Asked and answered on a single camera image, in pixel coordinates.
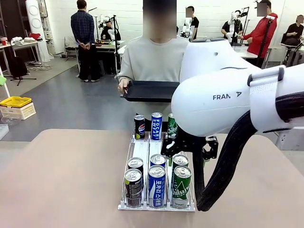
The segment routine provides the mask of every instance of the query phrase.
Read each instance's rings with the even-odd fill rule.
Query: wall
[[[71,36],[70,17],[77,11],[76,0],[45,0],[49,13],[49,22],[53,32],[56,51],[63,51],[64,36]],[[273,38],[273,43],[279,44],[283,32],[291,24],[297,14],[300,14],[294,7],[293,2],[299,4],[299,0],[272,0],[273,12],[278,14],[278,29]],[[119,24],[119,31],[123,40],[130,40],[142,34],[142,0],[111,0],[108,2],[100,0],[87,0],[88,9],[98,7],[90,12],[93,16],[100,14],[116,14]],[[183,25],[185,18],[185,7],[192,5],[195,7],[195,16],[199,19],[198,37],[207,36],[221,37],[221,27],[230,19],[230,13],[235,10],[242,10],[244,7],[250,7],[248,19],[247,33],[252,31],[261,17],[257,17],[257,11],[254,9],[256,3],[253,0],[178,0],[177,1],[177,24]]]

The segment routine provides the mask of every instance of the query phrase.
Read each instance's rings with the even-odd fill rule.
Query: blue can
[[[161,208],[165,202],[165,180],[166,170],[161,165],[154,165],[149,168],[149,206]]]
[[[154,166],[154,165],[161,165],[162,167],[166,168],[166,157],[162,156],[160,154],[154,154],[151,156],[150,159],[150,166]]]
[[[153,113],[152,114],[152,139],[160,140],[162,139],[162,114],[161,113]]]

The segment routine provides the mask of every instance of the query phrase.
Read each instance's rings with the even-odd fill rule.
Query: yellow tray
[[[8,99],[0,102],[0,105],[6,107],[22,108],[31,102],[32,99],[28,97],[11,96]]]

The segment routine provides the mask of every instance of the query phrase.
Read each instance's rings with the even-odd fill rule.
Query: plaid shirt
[[[71,16],[71,28],[77,42],[79,40],[84,44],[95,43],[94,19],[90,14],[83,10],[78,10],[77,13]]]

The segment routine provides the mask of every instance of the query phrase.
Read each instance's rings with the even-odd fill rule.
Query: beige sweater
[[[131,40],[123,55],[119,80],[128,78],[138,81],[178,82],[188,43],[182,37],[171,39],[165,44],[157,44],[144,37]],[[148,120],[152,113],[160,112],[163,114],[163,121],[168,121],[171,113],[169,103],[132,102],[132,106],[134,114],[144,115]]]

